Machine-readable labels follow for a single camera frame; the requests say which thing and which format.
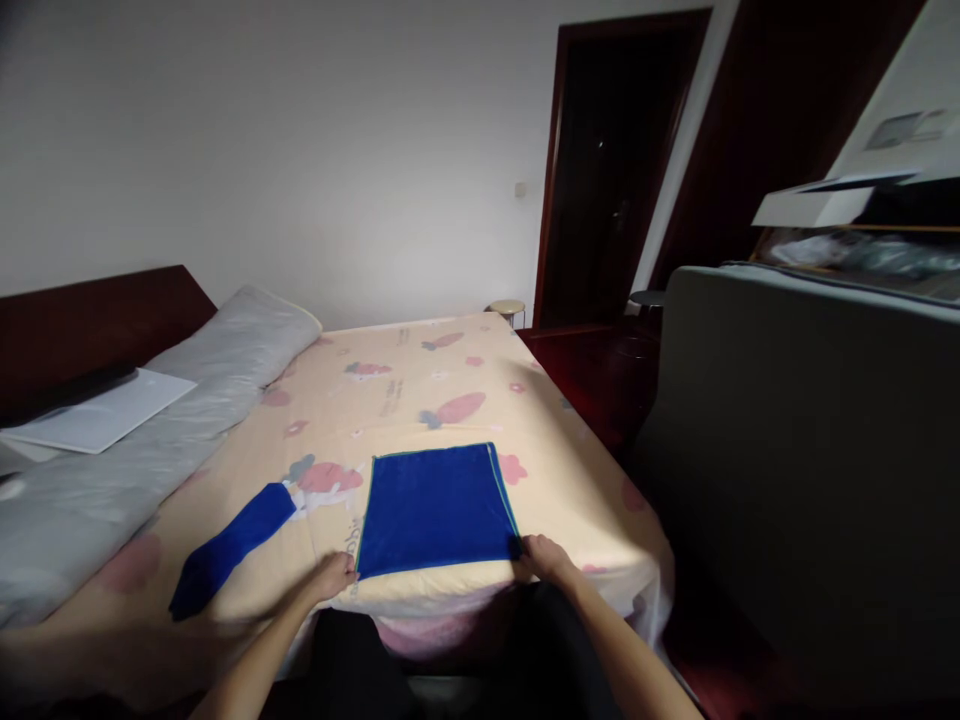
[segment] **blue cloth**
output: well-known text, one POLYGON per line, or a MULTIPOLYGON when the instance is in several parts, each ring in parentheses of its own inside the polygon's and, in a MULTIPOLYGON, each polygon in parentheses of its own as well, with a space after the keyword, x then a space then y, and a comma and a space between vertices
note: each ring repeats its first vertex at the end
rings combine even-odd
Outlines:
POLYGON ((270 483, 219 535, 190 553, 170 601, 173 621, 201 612, 247 553, 269 540, 296 509, 287 489, 270 483))
POLYGON ((493 443, 373 459, 360 579, 520 556, 493 443))

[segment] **dark red headboard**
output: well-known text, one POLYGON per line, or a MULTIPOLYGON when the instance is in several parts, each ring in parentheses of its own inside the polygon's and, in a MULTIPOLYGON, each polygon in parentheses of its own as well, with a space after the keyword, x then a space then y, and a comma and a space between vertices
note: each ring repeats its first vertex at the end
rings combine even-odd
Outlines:
POLYGON ((0 298, 0 415, 94 370, 143 365, 216 311, 183 265, 0 298))

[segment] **human hand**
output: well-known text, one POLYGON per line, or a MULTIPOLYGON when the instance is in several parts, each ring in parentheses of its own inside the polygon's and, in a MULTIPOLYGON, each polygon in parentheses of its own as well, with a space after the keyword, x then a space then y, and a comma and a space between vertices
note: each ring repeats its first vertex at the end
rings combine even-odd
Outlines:
POLYGON ((353 585, 360 576, 349 553, 333 553, 325 557, 304 582, 300 596, 311 606, 335 598, 353 585))
POLYGON ((552 582, 560 588, 566 587, 581 575, 567 551, 546 535, 527 535, 523 538, 521 561, 538 578, 552 582))

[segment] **pillow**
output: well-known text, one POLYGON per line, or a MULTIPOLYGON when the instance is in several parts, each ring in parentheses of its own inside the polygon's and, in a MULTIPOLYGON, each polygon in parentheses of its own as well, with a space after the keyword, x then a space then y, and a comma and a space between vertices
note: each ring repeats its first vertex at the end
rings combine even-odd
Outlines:
POLYGON ((73 595, 321 330, 306 310, 244 287, 146 365, 196 388, 100 455, 58 457, 17 476, 20 492, 0 500, 0 627, 39 623, 73 595))

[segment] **white board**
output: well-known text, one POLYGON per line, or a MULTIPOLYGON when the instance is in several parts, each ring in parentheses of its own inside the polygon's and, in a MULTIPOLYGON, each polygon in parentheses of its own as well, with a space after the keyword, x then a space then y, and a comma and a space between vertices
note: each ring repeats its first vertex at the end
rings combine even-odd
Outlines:
POLYGON ((193 390, 197 384, 141 369, 130 382, 26 425, 0 430, 14 440, 96 454, 193 390))

